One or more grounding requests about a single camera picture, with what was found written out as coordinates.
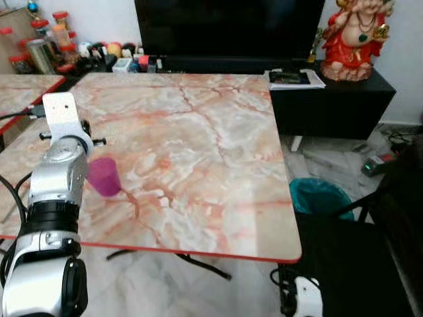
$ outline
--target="white wall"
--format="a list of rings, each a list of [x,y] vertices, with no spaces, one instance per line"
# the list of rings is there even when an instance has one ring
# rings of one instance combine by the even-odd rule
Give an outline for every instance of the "white wall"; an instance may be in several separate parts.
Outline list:
[[[320,27],[338,12],[335,0],[326,0]],[[387,18],[390,38],[375,59],[375,68],[397,90],[381,122],[419,124],[423,113],[423,1],[397,0]],[[317,57],[324,58],[322,49]]]
[[[26,5],[26,0],[6,0],[10,6]],[[78,40],[90,42],[139,42],[141,36],[134,0],[36,0],[44,17],[66,10]],[[326,0],[320,26],[337,12],[335,0]],[[394,14],[388,18],[391,38],[376,69],[396,88],[392,103],[382,122],[419,123],[423,112],[423,0],[397,0]],[[318,51],[324,57],[324,51]]]

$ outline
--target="pink cup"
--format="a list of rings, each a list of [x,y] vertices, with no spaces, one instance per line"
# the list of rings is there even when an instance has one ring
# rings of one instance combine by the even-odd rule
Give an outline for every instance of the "pink cup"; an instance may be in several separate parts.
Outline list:
[[[116,195],[122,189],[116,162],[108,157],[89,164],[87,180],[104,197]]]

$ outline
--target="red table edge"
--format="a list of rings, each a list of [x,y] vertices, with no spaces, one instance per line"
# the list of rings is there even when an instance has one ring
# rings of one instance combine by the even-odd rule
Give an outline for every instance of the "red table edge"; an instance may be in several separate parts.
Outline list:
[[[65,77],[62,77],[56,84],[52,85],[49,89],[47,89],[45,92],[43,92],[40,96],[38,96],[33,102],[31,102],[32,105],[40,104],[42,102],[42,96],[44,94],[48,94],[50,92],[55,92],[62,84],[66,81]],[[22,120],[22,117],[16,116],[12,118],[9,122],[7,122],[3,127],[0,128],[0,135],[4,134],[6,130],[8,130],[12,125],[19,122],[19,120]]]
[[[14,240],[16,236],[6,236],[0,234],[0,238]],[[198,252],[198,251],[183,251],[183,250],[173,250],[173,249],[163,249],[163,248],[147,248],[143,246],[121,246],[117,244],[107,244],[107,243],[98,243],[98,242],[81,242],[83,246],[94,246],[101,248],[120,248],[123,250],[134,250],[134,251],[150,251],[150,252],[162,252],[162,253],[173,253],[173,254],[193,254],[197,256],[209,256],[213,258],[231,258],[239,260],[250,260],[250,261],[260,261],[260,262],[272,262],[272,263],[281,263],[281,264],[295,264],[300,259],[292,260],[281,260],[281,259],[272,259],[272,258],[258,258],[254,256],[236,256],[234,254],[225,254],[225,253],[210,253],[210,252]]]

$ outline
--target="black shelf cabinet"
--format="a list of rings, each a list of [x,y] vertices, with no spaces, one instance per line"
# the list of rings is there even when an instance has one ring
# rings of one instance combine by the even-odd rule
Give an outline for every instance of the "black shelf cabinet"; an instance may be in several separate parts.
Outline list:
[[[396,90],[376,70],[366,81],[336,82],[323,77],[320,64],[312,68],[325,89],[270,92],[279,134],[367,139]]]

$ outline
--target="television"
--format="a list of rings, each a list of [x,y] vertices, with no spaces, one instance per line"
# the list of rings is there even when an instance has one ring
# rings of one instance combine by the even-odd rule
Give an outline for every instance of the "television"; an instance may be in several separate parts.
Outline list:
[[[144,52],[307,59],[325,0],[135,0]]]

